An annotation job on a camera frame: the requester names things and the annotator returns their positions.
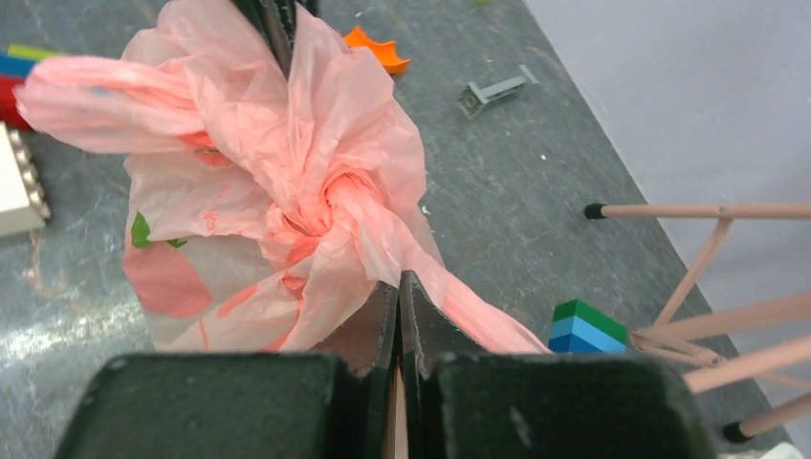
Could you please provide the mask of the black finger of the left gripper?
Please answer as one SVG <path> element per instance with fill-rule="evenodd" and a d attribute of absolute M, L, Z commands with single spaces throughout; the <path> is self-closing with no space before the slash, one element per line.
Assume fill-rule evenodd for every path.
<path fill-rule="evenodd" d="M 265 40 L 285 77 L 291 70 L 297 6 L 319 16 L 318 0 L 231 0 Z"/>

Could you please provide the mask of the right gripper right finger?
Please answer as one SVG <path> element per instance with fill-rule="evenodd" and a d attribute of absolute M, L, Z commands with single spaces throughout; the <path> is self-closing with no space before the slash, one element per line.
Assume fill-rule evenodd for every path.
<path fill-rule="evenodd" d="M 408 456 L 444 458 L 443 395 L 436 371 L 446 359 L 483 355 L 486 350 L 431 301 L 414 271 L 401 275 L 399 331 Z"/>

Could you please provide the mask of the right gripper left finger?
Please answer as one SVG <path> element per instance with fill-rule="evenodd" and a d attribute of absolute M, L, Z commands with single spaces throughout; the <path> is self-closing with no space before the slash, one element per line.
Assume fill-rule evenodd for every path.
<path fill-rule="evenodd" d="M 331 402 L 327 458 L 395 455 L 398 290 L 382 282 L 314 349 L 340 359 Z"/>

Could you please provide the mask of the pink plastic bag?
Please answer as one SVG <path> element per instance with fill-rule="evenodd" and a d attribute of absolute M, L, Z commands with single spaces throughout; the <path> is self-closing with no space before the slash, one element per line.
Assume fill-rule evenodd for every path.
<path fill-rule="evenodd" d="M 444 266 L 419 130 L 372 53 L 305 9 L 292 70 L 229 1 L 171 1 L 119 59 L 52 56 L 16 87 L 36 131 L 125 155 L 123 270 L 164 351 L 304 350 L 414 271 L 485 349 L 543 353 Z"/>

